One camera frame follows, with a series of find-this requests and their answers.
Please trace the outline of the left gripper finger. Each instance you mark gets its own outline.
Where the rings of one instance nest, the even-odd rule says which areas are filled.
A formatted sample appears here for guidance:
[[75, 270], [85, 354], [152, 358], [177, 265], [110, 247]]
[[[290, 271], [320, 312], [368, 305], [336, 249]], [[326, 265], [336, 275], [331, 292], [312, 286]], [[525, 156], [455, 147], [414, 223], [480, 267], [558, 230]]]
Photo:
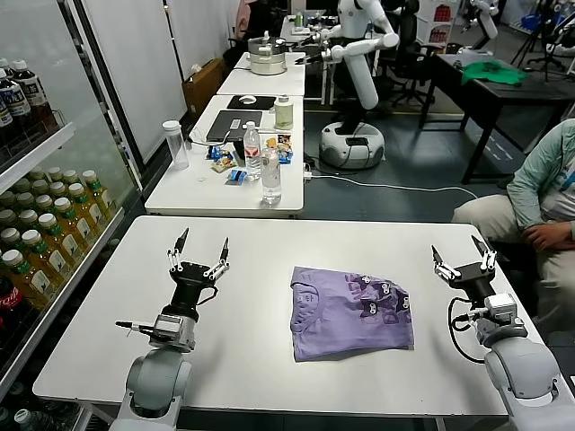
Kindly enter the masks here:
[[185, 243], [190, 229], [186, 228], [183, 233], [176, 239], [175, 244], [167, 251], [167, 257], [170, 262], [171, 272], [182, 272], [183, 265], [181, 262], [181, 253], [184, 249]]
[[224, 241], [219, 261], [208, 270], [203, 273], [203, 277], [206, 277], [209, 280], [218, 280], [228, 269], [229, 269], [229, 262], [228, 262], [228, 254], [229, 254], [229, 238], [226, 237]]

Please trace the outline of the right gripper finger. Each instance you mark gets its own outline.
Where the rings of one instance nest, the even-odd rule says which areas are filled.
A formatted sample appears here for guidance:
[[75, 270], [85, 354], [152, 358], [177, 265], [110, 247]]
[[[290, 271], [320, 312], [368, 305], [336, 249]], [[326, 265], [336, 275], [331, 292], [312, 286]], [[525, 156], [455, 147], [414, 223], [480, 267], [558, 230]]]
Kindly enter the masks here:
[[481, 241], [476, 236], [472, 236], [473, 243], [482, 255], [480, 271], [493, 271], [495, 269], [496, 251], [491, 246]]
[[434, 272], [444, 280], [454, 280], [458, 278], [458, 271], [446, 264], [442, 260], [438, 250], [434, 245], [431, 246]]

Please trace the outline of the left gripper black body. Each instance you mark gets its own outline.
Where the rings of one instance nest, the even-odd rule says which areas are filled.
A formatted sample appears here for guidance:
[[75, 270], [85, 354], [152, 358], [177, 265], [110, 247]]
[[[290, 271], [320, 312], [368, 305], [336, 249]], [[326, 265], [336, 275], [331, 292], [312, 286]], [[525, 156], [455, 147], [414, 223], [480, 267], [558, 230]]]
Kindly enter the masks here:
[[204, 273], [208, 266], [183, 262], [182, 270], [170, 273], [176, 287], [170, 302], [170, 314], [184, 317], [198, 317], [197, 308], [216, 297], [215, 281]]

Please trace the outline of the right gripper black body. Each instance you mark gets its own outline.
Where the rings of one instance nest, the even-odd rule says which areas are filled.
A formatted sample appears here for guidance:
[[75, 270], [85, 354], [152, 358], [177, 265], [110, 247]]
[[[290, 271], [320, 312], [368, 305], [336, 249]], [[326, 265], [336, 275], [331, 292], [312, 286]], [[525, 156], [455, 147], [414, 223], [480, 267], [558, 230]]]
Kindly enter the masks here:
[[471, 301], [484, 301], [495, 295], [491, 281], [495, 278], [494, 269], [481, 270], [481, 263], [472, 263], [456, 269], [461, 276], [449, 281], [449, 286], [462, 290]]

